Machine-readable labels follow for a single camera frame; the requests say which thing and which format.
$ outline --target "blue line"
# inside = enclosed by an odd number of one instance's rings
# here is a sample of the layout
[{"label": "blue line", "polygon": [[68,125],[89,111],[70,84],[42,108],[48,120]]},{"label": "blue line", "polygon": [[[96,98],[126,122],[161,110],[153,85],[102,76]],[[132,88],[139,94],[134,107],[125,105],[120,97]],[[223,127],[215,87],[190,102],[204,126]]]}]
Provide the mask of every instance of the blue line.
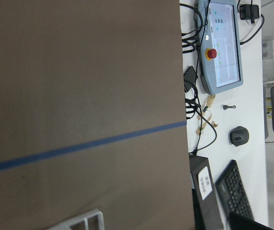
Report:
[{"label": "blue line", "polygon": [[110,144],[113,142],[118,142],[121,140],[130,139],[130,138],[136,138],[136,137],[140,137],[142,135],[156,133],[156,132],[173,129],[173,128],[177,128],[177,127],[182,127],[182,126],[186,126],[186,121],[181,121],[181,122],[177,122],[177,123],[173,123],[173,124],[158,126],[158,127],[154,127],[154,128],[148,128],[148,129],[144,129],[144,130],[140,130],[140,131],[121,134],[119,136],[114,136],[111,138],[99,139],[99,140],[86,142],[86,143],[82,143],[82,144],[78,144],[78,145],[64,147],[61,149],[55,149],[55,150],[49,150],[49,151],[42,152],[42,153],[37,153],[37,154],[27,156],[27,157],[21,157],[21,158],[16,158],[13,160],[3,161],[3,162],[0,162],[0,171],[14,168],[14,167],[21,166],[21,165],[25,165],[25,164],[29,164],[29,163],[33,163],[36,161],[42,161],[42,160],[46,160],[49,158],[58,157],[58,156],[65,155],[65,154],[70,154],[70,153],[80,151],[80,150],[94,148],[94,147],[97,147],[100,145],[106,145],[106,144]]}]

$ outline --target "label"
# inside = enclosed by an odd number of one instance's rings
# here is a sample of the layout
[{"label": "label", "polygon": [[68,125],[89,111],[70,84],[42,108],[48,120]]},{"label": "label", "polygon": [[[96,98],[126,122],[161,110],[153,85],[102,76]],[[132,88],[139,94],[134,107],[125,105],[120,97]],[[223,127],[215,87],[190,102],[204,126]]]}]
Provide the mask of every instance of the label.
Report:
[{"label": "label", "polygon": [[205,200],[206,197],[213,191],[207,166],[205,166],[199,172],[198,180],[199,180],[199,189],[200,189],[202,200]]}]

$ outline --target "black plug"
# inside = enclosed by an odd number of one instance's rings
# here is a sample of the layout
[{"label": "black plug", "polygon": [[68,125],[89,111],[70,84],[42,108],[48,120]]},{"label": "black plug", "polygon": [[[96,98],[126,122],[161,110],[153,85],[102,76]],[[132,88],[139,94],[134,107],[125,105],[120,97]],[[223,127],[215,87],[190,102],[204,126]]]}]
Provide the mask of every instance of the black plug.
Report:
[{"label": "black plug", "polygon": [[240,9],[240,19],[241,20],[251,20],[251,23],[255,23],[255,19],[260,17],[258,5],[244,4],[239,7]]}]

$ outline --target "black box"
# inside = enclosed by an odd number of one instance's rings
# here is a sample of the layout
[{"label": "black box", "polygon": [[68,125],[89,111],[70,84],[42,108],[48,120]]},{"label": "black box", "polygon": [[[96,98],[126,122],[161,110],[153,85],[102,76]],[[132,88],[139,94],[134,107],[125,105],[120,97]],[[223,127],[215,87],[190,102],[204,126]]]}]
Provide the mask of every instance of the black box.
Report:
[{"label": "black box", "polygon": [[251,20],[260,17],[258,5],[244,4],[240,6],[240,19]]},{"label": "black box", "polygon": [[196,230],[222,230],[214,183],[208,158],[190,156]]}]

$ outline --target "black keyboard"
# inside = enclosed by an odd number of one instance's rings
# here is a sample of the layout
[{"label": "black keyboard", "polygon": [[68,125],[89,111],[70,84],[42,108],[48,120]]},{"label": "black keyboard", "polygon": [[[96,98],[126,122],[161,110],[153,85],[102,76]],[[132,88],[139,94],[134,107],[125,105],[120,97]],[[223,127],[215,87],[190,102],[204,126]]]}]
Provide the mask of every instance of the black keyboard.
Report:
[{"label": "black keyboard", "polygon": [[216,182],[216,188],[227,218],[229,218],[230,212],[234,212],[253,220],[235,160],[231,160],[223,171]]}]

